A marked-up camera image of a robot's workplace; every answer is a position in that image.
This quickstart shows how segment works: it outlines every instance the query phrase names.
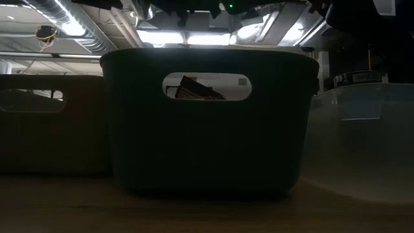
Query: clear plastic bin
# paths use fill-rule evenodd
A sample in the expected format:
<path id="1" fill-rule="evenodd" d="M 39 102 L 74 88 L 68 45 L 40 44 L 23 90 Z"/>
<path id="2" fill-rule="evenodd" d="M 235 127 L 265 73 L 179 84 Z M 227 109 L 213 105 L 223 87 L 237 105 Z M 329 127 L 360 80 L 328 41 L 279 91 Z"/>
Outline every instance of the clear plastic bin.
<path id="1" fill-rule="evenodd" d="M 414 201 L 414 85 L 350 85 L 315 96 L 302 176 L 375 201 Z"/>

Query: dark green storage bin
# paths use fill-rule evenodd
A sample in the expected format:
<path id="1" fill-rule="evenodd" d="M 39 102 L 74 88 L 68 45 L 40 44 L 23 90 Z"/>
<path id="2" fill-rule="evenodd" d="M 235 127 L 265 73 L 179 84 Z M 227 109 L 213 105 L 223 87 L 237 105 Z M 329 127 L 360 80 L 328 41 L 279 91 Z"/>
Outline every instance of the dark green storage bin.
<path id="1" fill-rule="evenodd" d="M 217 193 L 293 187 L 316 61 L 274 51 L 130 49 L 106 54 L 101 66 L 122 185 Z M 162 89 L 173 72 L 243 74 L 252 92 L 237 102 L 174 100 Z"/>

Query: pipe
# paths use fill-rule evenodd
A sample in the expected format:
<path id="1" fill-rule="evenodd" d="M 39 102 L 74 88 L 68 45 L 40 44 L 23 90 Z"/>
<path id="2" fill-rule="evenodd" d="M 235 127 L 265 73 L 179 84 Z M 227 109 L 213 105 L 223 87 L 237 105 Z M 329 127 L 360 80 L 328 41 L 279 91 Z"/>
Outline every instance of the pipe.
<path id="1" fill-rule="evenodd" d="M 314 37 L 316 35 L 316 33 L 318 33 L 324 26 L 326 26 L 326 20 L 322 20 L 318 26 L 316 26 L 314 29 L 309 30 L 308 34 L 303 37 L 302 40 L 298 40 L 297 42 L 295 42 L 295 44 L 293 46 L 296 45 L 300 45 L 303 46 L 304 44 L 306 44 L 306 42 L 308 42 L 308 40 L 310 40 L 312 37 Z"/>
<path id="2" fill-rule="evenodd" d="M 128 43 L 132 46 L 132 48 L 138 48 L 138 45 L 135 43 L 135 41 L 131 38 L 131 36 L 128 34 L 128 32 L 125 30 L 125 28 L 121 25 L 121 23 L 118 21 L 118 19 L 113 15 L 111 11 L 109 11 L 109 17 L 111 18 L 112 22 L 114 22 L 117 29 L 122 33 L 124 38 L 128 40 Z"/>
<path id="3" fill-rule="evenodd" d="M 148 21 L 155 16 L 155 7 L 143 0 L 122 0 L 122 4 L 129 5 L 139 20 Z"/>
<path id="4" fill-rule="evenodd" d="M 0 32 L 0 38 L 29 38 L 29 37 L 36 37 L 33 33 L 27 32 Z M 92 37 L 85 37 L 85 36 L 66 36 L 66 35 L 56 35 L 58 39 L 89 39 L 94 40 L 95 38 Z"/>
<path id="5" fill-rule="evenodd" d="M 113 8 L 111 10 L 111 14 L 114 14 L 115 17 L 117 16 L 119 18 L 119 20 L 122 22 L 122 24 L 124 24 L 125 29 L 132 36 L 132 38 L 134 39 L 134 41 L 138 45 L 138 47 L 144 48 L 144 43 L 142 42 L 140 36 L 138 35 L 138 32 L 136 32 L 136 28 L 133 28 L 129 24 L 129 21 L 125 18 L 125 16 L 121 12 L 121 10 Z"/>
<path id="6" fill-rule="evenodd" d="M 60 31 L 68 36 L 85 36 L 94 39 L 75 41 L 93 54 L 105 54 L 117 48 L 77 5 L 66 0 L 23 0 Z"/>

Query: ceiling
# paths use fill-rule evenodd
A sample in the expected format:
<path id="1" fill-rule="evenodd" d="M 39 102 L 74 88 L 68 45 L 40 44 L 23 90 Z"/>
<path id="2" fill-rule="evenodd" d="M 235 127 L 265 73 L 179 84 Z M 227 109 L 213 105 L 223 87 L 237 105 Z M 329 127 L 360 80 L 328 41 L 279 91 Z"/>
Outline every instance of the ceiling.
<path id="1" fill-rule="evenodd" d="M 309 13 L 310 4 L 306 1 L 262 6 L 249 15 L 231 16 L 222 10 L 215 19 L 209 12 L 196 11 L 189 15 L 185 27 L 179 26 L 179 18 L 175 13 L 168 16 L 156 7 L 151 8 L 151 18 L 139 19 L 136 16 L 136 4 L 133 2 L 135 0 L 122 0 L 124 9 L 118 14 L 114 14 L 113 10 L 75 5 L 69 0 L 45 0 L 47 4 L 60 4 L 53 8 L 64 8 L 60 12 L 53 12 L 48 8 L 40 9 L 36 1 L 42 2 L 0 0 L 0 60 L 12 63 L 13 73 L 23 72 L 33 63 L 27 73 L 102 75 L 98 63 L 99 56 L 110 50 L 137 47 L 138 43 L 134 43 L 132 35 L 134 33 L 144 42 L 142 45 L 145 47 L 228 48 L 230 43 L 232 49 L 279 50 L 279 46 L 296 46 L 284 50 L 298 53 L 303 53 L 299 46 L 324 50 L 326 44 L 335 44 L 332 41 L 346 38 L 345 34 L 337 31 L 330 34 L 333 36 L 323 36 L 326 30 L 333 29 L 330 29 L 318 14 Z M 68 16 L 54 18 L 58 14 Z M 66 24 L 60 23 L 62 20 L 66 20 Z M 87 30 L 84 34 L 70 35 L 67 25 L 73 23 L 81 24 Z M 42 25 L 59 29 L 52 46 L 45 47 L 45 44 L 34 36 Z M 84 42 L 92 40 L 95 35 L 99 37 L 100 43 L 105 44 L 105 50 L 92 50 L 85 45 Z M 152 43 L 154 39 L 161 41 L 159 43 L 162 45 Z M 28 57 L 22 54 L 11 56 L 2 52 L 42 52 L 51 54 L 51 58 Z M 59 54 L 97 57 L 62 59 Z"/>

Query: ductwork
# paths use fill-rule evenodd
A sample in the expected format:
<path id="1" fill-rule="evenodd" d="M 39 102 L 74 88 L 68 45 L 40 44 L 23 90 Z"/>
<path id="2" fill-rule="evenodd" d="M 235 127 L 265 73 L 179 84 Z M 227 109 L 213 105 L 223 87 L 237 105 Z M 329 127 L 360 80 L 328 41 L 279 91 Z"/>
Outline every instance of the ductwork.
<path id="1" fill-rule="evenodd" d="M 68 36 L 84 36 L 75 39 L 93 54 L 105 54 L 116 50 L 115 45 L 95 25 L 93 20 L 77 5 L 68 0 L 24 0 L 34 10 L 55 24 Z"/>
<path id="2" fill-rule="evenodd" d="M 128 31 L 129 35 L 131 35 L 133 41 L 135 42 L 135 45 L 137 47 L 143 48 L 144 44 L 142 43 L 142 40 L 141 40 L 140 36 L 138 35 L 138 32 L 136 31 L 136 28 L 132 27 L 129 24 L 129 21 L 125 18 L 122 11 L 119 10 L 119 9 L 113 8 L 110 11 L 110 14 L 112 15 L 112 17 L 111 17 L 112 21 L 115 23 L 115 25 L 118 27 L 118 29 L 121 30 L 122 26 L 116 23 L 115 17 L 118 17 L 118 19 L 122 22 L 122 24 L 124 24 L 125 29 Z"/>
<path id="3" fill-rule="evenodd" d="M 154 5 L 147 3 L 144 0 L 121 0 L 121 2 L 124 6 L 130 5 L 139 20 L 150 20 L 154 17 L 155 12 L 157 11 L 157 8 Z"/>

